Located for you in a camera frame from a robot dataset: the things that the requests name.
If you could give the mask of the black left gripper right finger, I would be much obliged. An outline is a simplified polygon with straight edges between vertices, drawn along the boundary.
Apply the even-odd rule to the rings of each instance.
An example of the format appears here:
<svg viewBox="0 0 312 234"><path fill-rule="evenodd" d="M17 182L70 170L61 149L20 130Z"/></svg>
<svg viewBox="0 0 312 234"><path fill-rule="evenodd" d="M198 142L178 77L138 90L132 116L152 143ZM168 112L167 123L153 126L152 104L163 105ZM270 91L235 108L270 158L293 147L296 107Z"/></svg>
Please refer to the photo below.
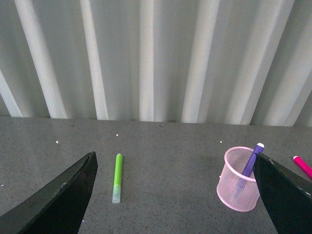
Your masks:
<svg viewBox="0 0 312 234"><path fill-rule="evenodd" d="M279 234L312 232L312 183L263 153L253 173L264 206Z"/></svg>

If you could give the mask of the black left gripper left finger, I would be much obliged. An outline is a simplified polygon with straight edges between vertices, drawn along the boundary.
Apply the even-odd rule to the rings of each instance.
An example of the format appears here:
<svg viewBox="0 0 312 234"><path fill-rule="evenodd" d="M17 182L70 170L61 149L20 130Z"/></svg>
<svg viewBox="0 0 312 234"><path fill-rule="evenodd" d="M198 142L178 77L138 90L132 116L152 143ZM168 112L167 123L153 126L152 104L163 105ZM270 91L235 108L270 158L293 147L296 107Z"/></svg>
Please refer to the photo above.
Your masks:
<svg viewBox="0 0 312 234"><path fill-rule="evenodd" d="M98 170L91 152L0 217L2 234L76 234Z"/></svg>

